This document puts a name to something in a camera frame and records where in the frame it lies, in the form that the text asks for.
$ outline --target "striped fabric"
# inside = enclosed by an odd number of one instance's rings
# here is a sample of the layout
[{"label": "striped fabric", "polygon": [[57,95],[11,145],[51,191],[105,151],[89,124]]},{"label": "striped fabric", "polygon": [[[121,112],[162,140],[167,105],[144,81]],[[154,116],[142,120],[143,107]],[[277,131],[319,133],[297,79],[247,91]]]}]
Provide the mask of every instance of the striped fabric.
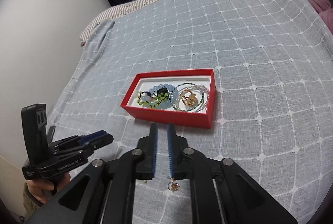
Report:
[{"label": "striped fabric", "polygon": [[81,39],[81,47],[83,47],[90,37],[92,31],[94,28],[97,27],[98,24],[102,22],[104,19],[110,19],[113,20],[118,17],[125,16],[129,13],[132,13],[138,9],[141,9],[144,6],[147,6],[153,2],[156,2],[158,0],[137,0],[134,2],[128,2],[125,4],[117,5],[114,7],[111,7],[101,14],[99,14],[97,17],[94,18],[93,21],[89,23],[89,25],[84,29],[84,31],[80,35]]}]

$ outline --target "red box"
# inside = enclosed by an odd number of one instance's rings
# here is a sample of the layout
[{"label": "red box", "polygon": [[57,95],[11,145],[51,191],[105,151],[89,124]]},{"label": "red box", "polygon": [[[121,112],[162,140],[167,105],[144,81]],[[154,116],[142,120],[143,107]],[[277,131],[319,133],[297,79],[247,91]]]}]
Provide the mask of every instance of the red box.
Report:
[{"label": "red box", "polygon": [[[151,108],[139,108],[129,106],[128,102],[133,95],[133,92],[142,78],[161,78],[161,77],[181,77],[181,76],[209,76],[209,99],[205,113],[191,113],[172,110],[160,110]],[[120,106],[126,110],[130,115],[136,119],[160,122],[160,123],[174,123],[175,125],[198,127],[198,128],[211,128],[213,119],[214,102],[215,102],[215,79],[212,69],[191,69],[191,70],[174,70],[174,71],[160,71],[139,73],[135,76],[129,89],[127,90],[123,101]]]}]

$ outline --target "checkered blanket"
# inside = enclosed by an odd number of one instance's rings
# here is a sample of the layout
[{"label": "checkered blanket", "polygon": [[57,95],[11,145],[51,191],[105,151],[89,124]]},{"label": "checkered blanket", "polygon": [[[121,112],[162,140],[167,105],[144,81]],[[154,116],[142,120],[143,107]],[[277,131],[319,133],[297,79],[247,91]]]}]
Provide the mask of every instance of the checkered blanket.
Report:
[{"label": "checkered blanket", "polygon": [[[158,0],[96,27],[49,125],[56,139],[104,129],[114,142],[90,159],[120,157],[149,132],[119,107],[137,73],[213,68],[212,128],[178,134],[207,157],[233,158],[306,223],[333,182],[332,53],[307,0]],[[172,193],[168,176],[159,124],[155,179],[138,183],[133,223],[191,223],[189,182]]]}]

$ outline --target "bed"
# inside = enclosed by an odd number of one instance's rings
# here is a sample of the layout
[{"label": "bed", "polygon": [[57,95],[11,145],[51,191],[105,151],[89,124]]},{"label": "bed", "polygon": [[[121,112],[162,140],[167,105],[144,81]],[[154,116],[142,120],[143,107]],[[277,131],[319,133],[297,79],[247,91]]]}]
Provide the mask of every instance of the bed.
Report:
[{"label": "bed", "polygon": [[[212,68],[212,128],[177,132],[207,157],[233,158],[306,223],[333,182],[333,37],[319,15],[307,0],[147,1],[93,21],[49,117],[55,139],[104,129],[114,142],[90,160],[118,158],[149,132],[119,106],[137,73]],[[137,182],[133,223],[191,223],[189,183],[168,190],[167,127],[158,128],[155,179]]]}]

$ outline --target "gray blanket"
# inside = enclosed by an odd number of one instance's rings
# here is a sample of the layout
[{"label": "gray blanket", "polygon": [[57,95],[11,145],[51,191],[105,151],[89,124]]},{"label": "gray blanket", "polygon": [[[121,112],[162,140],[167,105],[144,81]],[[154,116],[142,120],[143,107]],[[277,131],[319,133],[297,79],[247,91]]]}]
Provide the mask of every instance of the gray blanket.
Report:
[{"label": "gray blanket", "polygon": [[[212,128],[178,133],[207,157],[233,158],[306,223],[333,182],[332,52],[307,0],[159,0],[95,29],[49,125],[55,139],[104,129],[114,142],[90,159],[117,158],[149,132],[119,106],[137,73],[213,68]],[[191,223],[189,182],[167,188],[166,128],[155,179],[136,187],[133,223]]]}]

